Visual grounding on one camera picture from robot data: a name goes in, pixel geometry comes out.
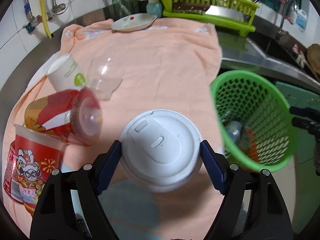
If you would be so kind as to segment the wall water valve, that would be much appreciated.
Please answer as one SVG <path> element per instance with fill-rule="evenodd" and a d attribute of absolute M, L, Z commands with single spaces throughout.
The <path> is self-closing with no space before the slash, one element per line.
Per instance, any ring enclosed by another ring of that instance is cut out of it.
<path fill-rule="evenodd" d="M 48 27 L 48 21 L 53 20 L 57 16 L 63 15 L 70 5 L 71 0 L 68 0 L 67 3 L 58 4 L 56 0 L 40 0 L 40 9 L 41 14 L 34 16 L 31 10 L 31 5 L 29 0 L 24 1 L 24 13 L 27 17 L 28 23 L 23 27 L 27 30 L 28 33 L 32 33 L 36 27 L 43 23 L 44 31 L 47 35 L 52 37 Z"/>

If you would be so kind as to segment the dark green utensil holder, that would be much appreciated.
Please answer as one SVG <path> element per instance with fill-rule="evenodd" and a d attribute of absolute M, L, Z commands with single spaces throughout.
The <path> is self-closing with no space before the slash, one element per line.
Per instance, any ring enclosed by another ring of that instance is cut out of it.
<path fill-rule="evenodd" d="M 115 19 L 139 13 L 137 0 L 112 0 Z"/>

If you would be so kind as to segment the white green paper cup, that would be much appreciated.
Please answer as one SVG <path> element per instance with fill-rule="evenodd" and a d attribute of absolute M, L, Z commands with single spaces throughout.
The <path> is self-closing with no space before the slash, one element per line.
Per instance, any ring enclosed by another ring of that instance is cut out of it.
<path fill-rule="evenodd" d="M 56 92 L 67 89 L 80 90 L 86 86 L 86 78 L 71 54 L 55 60 L 47 70 L 46 76 Z"/>

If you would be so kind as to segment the round wooden cutting board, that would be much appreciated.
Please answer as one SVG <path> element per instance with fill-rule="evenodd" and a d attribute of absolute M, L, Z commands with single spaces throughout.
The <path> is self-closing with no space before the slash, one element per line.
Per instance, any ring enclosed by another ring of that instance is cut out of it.
<path fill-rule="evenodd" d="M 307 58 L 310 66 L 315 70 L 317 75 L 320 74 L 320 45 L 312 44 L 307 51 Z"/>

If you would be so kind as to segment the green mesh trash basket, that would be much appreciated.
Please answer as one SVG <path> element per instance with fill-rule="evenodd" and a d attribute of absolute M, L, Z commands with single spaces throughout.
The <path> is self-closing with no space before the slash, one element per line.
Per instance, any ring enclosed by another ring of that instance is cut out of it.
<path fill-rule="evenodd" d="M 258 74 L 231 70 L 219 75 L 210 91 L 229 162 L 254 172 L 277 172 L 289 163 L 297 130 L 276 86 Z"/>

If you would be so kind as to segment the white ceramic plate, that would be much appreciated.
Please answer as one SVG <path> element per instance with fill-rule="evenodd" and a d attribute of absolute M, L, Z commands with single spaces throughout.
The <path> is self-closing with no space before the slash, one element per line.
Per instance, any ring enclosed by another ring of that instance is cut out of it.
<path fill-rule="evenodd" d="M 129 33 L 145 29 L 157 19 L 154 14 L 138 13 L 126 16 L 112 23 L 111 29 L 121 33 Z"/>

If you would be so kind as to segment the white plastic cup lid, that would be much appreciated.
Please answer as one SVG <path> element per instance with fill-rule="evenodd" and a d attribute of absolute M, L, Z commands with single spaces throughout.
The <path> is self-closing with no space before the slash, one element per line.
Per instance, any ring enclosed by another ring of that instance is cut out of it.
<path fill-rule="evenodd" d="M 132 119 L 120 138 L 120 166 L 138 187 L 149 192 L 174 191 L 193 180 L 201 166 L 201 133 L 187 117 L 168 109 Z"/>

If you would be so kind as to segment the steel faucet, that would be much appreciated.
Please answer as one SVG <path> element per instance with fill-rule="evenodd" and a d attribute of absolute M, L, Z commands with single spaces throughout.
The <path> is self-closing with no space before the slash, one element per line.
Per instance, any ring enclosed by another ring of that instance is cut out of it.
<path fill-rule="evenodd" d="M 283 12 L 281 15 L 281 22 L 280 22 L 279 28 L 276 32 L 276 41 L 279 41 L 283 36 L 286 36 L 289 34 L 288 31 L 285 31 L 283 29 L 283 25 L 284 25 L 285 17 L 287 16 L 287 11 L 289 9 L 289 5 L 291 5 L 291 4 L 293 4 L 294 6 L 297 5 L 295 0 L 285 0 Z"/>

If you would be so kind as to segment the peach pink towel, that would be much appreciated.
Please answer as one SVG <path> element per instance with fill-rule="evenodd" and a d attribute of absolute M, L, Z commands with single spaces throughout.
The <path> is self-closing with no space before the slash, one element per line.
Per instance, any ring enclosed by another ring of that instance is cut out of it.
<path fill-rule="evenodd" d="M 188 117 L 202 137 L 218 152 L 223 142 L 218 128 L 210 84 L 221 66 L 221 48 L 213 25 L 163 18 L 145 30 L 121 34 L 111 20 L 87 27 L 64 29 L 61 48 L 36 64 L 37 74 L 9 116 L 4 150 L 14 139 L 14 124 L 23 120 L 29 103 L 53 93 L 44 71 L 59 55 L 70 53 L 82 71 L 91 60 L 106 55 L 123 68 L 124 76 L 110 100 L 101 104 L 104 122 L 92 146 L 68 146 L 60 164 L 76 170 L 108 150 L 125 125 L 140 113 L 169 109 Z M 103 207 L 122 239 L 203 239 L 222 202 L 205 170 L 180 189 L 150 193 L 131 182 L 118 167 L 101 196 Z"/>

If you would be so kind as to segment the lime green dish rack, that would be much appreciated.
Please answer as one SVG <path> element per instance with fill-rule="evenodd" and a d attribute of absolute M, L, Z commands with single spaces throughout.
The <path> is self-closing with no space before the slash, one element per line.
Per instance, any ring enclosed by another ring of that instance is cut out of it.
<path fill-rule="evenodd" d="M 212 23 L 246 37 L 253 25 L 258 5 L 251 0 L 161 0 L 163 16 Z"/>

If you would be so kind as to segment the red instant noodle cup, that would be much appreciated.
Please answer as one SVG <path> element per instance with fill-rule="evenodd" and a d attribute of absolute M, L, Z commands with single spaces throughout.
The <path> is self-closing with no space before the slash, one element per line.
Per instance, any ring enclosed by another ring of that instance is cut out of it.
<path fill-rule="evenodd" d="M 91 89 L 67 89 L 31 102 L 24 124 L 67 144 L 91 146 L 99 138 L 103 111 Z"/>

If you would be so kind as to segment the steel kitchen sink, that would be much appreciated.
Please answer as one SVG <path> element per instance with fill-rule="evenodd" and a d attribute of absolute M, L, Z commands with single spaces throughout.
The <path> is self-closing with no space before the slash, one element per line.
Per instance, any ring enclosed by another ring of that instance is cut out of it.
<path fill-rule="evenodd" d="M 288 48 L 271 37 L 260 33 L 249 33 L 248 38 L 253 41 L 268 57 L 288 63 L 300 69 L 316 81 L 319 81 L 318 74 L 313 74 L 306 64 L 304 68 L 302 68 L 301 64 L 297 62 L 298 54 L 294 52 L 292 48 Z"/>

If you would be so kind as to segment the red lion paper cup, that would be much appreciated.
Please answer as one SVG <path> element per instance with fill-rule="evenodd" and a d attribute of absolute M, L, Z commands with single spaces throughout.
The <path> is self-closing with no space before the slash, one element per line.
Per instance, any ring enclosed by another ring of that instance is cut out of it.
<path fill-rule="evenodd" d="M 65 144 L 22 125 L 14 127 L 15 140 L 9 146 L 3 188 L 13 201 L 24 205 L 33 215 L 48 177 L 59 168 Z"/>

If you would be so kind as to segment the steel tray in rack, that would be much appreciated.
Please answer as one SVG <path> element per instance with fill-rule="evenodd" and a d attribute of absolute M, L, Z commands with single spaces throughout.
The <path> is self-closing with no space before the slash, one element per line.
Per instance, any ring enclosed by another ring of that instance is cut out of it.
<path fill-rule="evenodd" d="M 249 16 L 245 15 L 244 13 L 217 5 L 210 5 L 209 7 L 205 8 L 205 10 L 202 12 L 202 15 L 206 16 L 206 18 L 210 19 L 214 24 L 225 21 L 247 24 L 249 21 Z"/>

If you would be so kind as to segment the clear plastic cup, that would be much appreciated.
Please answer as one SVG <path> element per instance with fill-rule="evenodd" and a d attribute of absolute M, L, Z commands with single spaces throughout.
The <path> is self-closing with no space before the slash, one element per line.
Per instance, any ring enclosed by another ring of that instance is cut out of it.
<path fill-rule="evenodd" d="M 99 56 L 92 59 L 87 73 L 87 87 L 99 101 L 110 100 L 113 92 L 120 86 L 125 73 L 114 58 Z"/>

